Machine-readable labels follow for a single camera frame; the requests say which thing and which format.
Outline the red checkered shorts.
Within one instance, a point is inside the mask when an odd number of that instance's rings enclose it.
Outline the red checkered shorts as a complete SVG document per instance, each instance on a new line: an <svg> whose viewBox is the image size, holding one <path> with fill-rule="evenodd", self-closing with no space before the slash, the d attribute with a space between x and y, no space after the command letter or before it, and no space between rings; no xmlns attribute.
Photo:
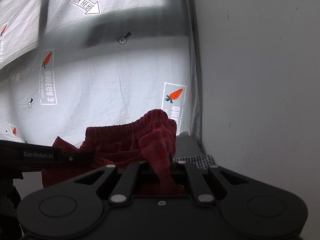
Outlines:
<svg viewBox="0 0 320 240"><path fill-rule="evenodd" d="M94 152L93 163L88 168L74 170L43 169L42 185L47 188L109 164L126 169L132 163L146 161L159 178L155 192L163 196L181 196L184 187L174 182L170 172L176 153L176 129L174 120L163 110L154 109L130 124L88 127L79 148L57 137L53 145L67 153Z"/></svg>

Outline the white carrot-print curtain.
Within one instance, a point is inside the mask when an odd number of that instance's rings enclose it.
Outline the white carrot-print curtain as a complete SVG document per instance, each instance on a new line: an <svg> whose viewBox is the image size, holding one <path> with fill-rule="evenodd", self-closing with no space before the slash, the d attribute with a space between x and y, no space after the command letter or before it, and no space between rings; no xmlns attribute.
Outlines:
<svg viewBox="0 0 320 240"><path fill-rule="evenodd" d="M162 109L201 137L191 0L1 0L1 139L81 145Z"/></svg>

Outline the folded blue plaid shirt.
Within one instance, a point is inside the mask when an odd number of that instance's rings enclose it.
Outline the folded blue plaid shirt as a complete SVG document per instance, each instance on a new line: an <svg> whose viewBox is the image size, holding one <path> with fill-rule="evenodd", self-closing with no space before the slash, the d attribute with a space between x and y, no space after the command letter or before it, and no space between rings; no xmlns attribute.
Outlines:
<svg viewBox="0 0 320 240"><path fill-rule="evenodd" d="M179 157L174 158L174 162L179 161L185 161L186 163L192 163L194 164L198 169L206 170L210 165L212 165L212 159L210 155L203 154L203 155L197 155L197 156L191 156L191 157Z"/></svg>

